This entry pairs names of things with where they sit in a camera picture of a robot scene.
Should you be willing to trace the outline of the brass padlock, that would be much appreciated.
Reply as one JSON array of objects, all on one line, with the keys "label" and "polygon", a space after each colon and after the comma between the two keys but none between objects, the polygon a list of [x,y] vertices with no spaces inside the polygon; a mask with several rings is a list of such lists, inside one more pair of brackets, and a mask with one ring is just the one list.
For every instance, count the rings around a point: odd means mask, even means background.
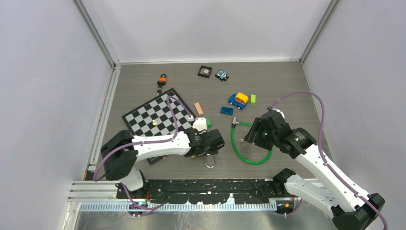
[{"label": "brass padlock", "polygon": [[191,158],[193,159],[202,159],[204,166],[206,168],[212,169],[215,168],[217,165],[217,159],[215,155],[192,155]]}]

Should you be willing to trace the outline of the silver lock keys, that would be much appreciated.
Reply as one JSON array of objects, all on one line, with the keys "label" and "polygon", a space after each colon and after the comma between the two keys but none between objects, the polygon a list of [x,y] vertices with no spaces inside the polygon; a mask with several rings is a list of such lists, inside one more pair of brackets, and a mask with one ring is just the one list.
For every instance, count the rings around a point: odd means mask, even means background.
[{"label": "silver lock keys", "polygon": [[246,147],[246,142],[245,142],[244,139],[240,138],[238,141],[241,143],[241,145],[243,146],[243,148]]}]

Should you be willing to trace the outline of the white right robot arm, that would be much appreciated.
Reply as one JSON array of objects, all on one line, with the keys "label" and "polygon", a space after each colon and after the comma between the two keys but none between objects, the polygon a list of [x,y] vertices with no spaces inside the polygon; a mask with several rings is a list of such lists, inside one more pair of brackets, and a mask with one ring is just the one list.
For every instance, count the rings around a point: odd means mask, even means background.
[{"label": "white right robot arm", "polygon": [[364,230],[383,208],[381,195],[370,194],[354,183],[324,154],[309,132],[300,127],[292,129],[277,110],[255,118],[244,140],[266,150],[276,147],[307,168],[324,188],[285,168],[273,177],[273,190],[278,196],[291,194],[304,199],[329,216],[338,230]]}]

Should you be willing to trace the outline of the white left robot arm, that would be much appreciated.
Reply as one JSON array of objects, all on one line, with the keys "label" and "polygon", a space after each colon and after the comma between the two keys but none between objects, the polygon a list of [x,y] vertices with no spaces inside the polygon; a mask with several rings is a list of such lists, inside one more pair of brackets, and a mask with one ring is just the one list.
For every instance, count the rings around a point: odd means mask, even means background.
[{"label": "white left robot arm", "polygon": [[101,147],[102,161],[94,172],[94,181],[101,178],[107,181],[119,181],[135,198],[142,198],[147,192],[145,178],[135,168],[137,162],[167,156],[204,157],[216,155],[225,145],[218,129],[211,131],[188,128],[173,135],[142,137],[133,136],[130,131],[122,130]]}]

